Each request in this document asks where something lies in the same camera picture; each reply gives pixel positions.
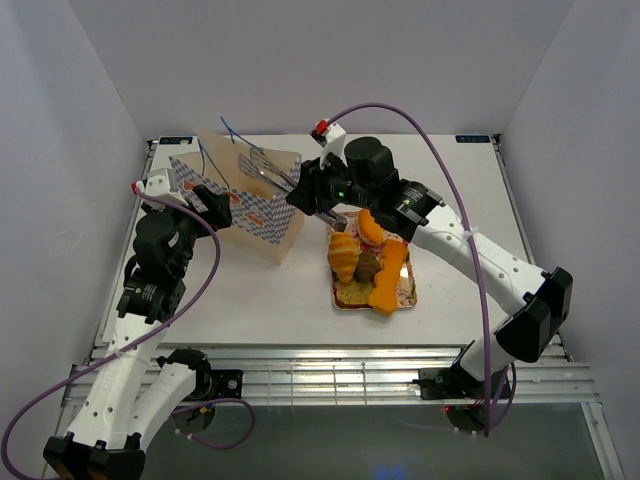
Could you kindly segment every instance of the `metal frame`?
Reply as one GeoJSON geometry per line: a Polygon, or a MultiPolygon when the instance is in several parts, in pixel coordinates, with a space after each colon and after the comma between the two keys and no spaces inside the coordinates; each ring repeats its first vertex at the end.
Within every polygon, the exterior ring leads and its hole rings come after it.
{"type": "MultiPolygon", "coordinates": [[[[515,204],[506,166],[495,136],[491,136],[496,160],[502,172],[518,230],[527,259],[533,262],[533,253],[522,219],[515,204]]],[[[149,143],[144,167],[148,172],[157,142],[149,143]]],[[[135,226],[139,208],[136,201],[127,226],[126,240],[120,255],[118,271],[122,268],[128,242],[135,226]]],[[[110,291],[109,302],[115,295],[117,275],[110,291]]],[[[106,345],[102,335],[109,311],[105,310],[95,341],[89,365],[102,358],[106,345]]],[[[419,368],[445,367],[457,356],[458,345],[410,348],[283,348],[283,347],[224,347],[194,345],[203,350],[216,369],[244,371],[243,398],[256,406],[321,406],[321,405],[438,405],[444,401],[423,401],[419,389],[412,383],[419,368]]],[[[157,356],[167,356],[171,345],[161,345],[157,356]]],[[[622,469],[613,449],[599,394],[591,379],[587,363],[573,362],[567,356],[560,336],[554,337],[542,358],[536,364],[517,363],[518,388],[516,403],[580,403],[589,427],[604,477],[621,479],[622,469]]],[[[159,374],[152,364],[145,376],[142,391],[159,374]]],[[[65,392],[58,434],[64,433],[71,419],[86,398],[94,374],[83,377],[65,392]]],[[[465,403],[446,401],[447,404],[465,403]]]]}

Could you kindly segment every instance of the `white wall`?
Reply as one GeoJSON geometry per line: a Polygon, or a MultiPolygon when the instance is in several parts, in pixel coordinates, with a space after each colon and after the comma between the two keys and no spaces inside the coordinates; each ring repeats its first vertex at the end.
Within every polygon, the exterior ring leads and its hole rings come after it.
{"type": "MultiPolygon", "coordinates": [[[[501,132],[571,0],[71,0],[147,139],[305,133],[363,101],[431,133],[501,132]]],[[[357,115],[352,132],[409,132],[357,115]]]]}
{"type": "Polygon", "coordinates": [[[640,478],[640,3],[576,0],[504,133],[536,259],[575,277],[563,338],[587,359],[640,478]]]}
{"type": "MultiPolygon", "coordinates": [[[[145,144],[66,0],[0,0],[0,428],[89,351],[145,144]]],[[[42,473],[61,394],[10,454],[42,473]]],[[[0,477],[8,474],[0,467],[0,477]]]]}

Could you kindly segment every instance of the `brown food item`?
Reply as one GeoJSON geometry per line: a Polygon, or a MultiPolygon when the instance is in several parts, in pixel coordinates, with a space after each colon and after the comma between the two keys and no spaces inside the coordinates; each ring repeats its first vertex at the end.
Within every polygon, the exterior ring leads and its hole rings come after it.
{"type": "Polygon", "coordinates": [[[379,271],[380,262],[375,254],[371,250],[365,250],[360,254],[353,276],[360,283],[369,283],[373,282],[373,278],[379,271]]]}

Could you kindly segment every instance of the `red button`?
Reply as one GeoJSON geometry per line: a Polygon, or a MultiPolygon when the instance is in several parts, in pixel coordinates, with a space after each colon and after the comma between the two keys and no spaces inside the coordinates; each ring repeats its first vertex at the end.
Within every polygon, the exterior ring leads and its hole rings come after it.
{"type": "Polygon", "coordinates": [[[329,124],[327,123],[327,121],[320,120],[318,122],[318,125],[316,125],[316,133],[318,135],[324,135],[327,130],[329,130],[329,124]]]}

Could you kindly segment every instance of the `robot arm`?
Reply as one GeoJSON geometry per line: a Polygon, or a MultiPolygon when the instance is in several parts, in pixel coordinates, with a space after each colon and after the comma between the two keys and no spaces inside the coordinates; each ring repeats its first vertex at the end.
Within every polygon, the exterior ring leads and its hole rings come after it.
{"type": "MultiPolygon", "coordinates": [[[[382,228],[431,251],[476,281],[467,242],[473,233],[465,231],[453,209],[421,183],[401,179],[391,151],[376,138],[349,142],[344,147],[345,165],[335,154],[344,142],[343,132],[337,124],[324,121],[311,132],[324,147],[323,156],[302,164],[300,181],[287,202],[307,215],[329,211],[339,203],[368,208],[382,228]]],[[[562,268],[545,272],[484,235],[473,236],[487,293],[507,314],[491,332],[492,373],[514,360],[536,362],[567,317],[573,279],[562,268]]],[[[465,347],[446,376],[434,386],[434,395],[476,395],[485,381],[483,342],[465,347]]]]}
{"type": "MultiPolygon", "coordinates": [[[[173,172],[162,169],[134,185],[154,198],[188,205],[173,172]]],[[[214,229],[231,225],[229,197],[206,187],[194,193],[207,207],[199,216],[214,229]]],[[[147,367],[166,331],[126,353],[119,350],[169,320],[185,292],[183,278],[196,239],[208,233],[191,216],[155,202],[136,225],[134,257],[125,268],[114,338],[107,355],[117,358],[99,372],[91,391],[64,437],[51,437],[44,457],[65,479],[140,478],[145,451],[158,429],[185,398],[208,401],[211,367],[202,352],[175,350],[161,358],[159,377],[136,401],[147,367]]]]}

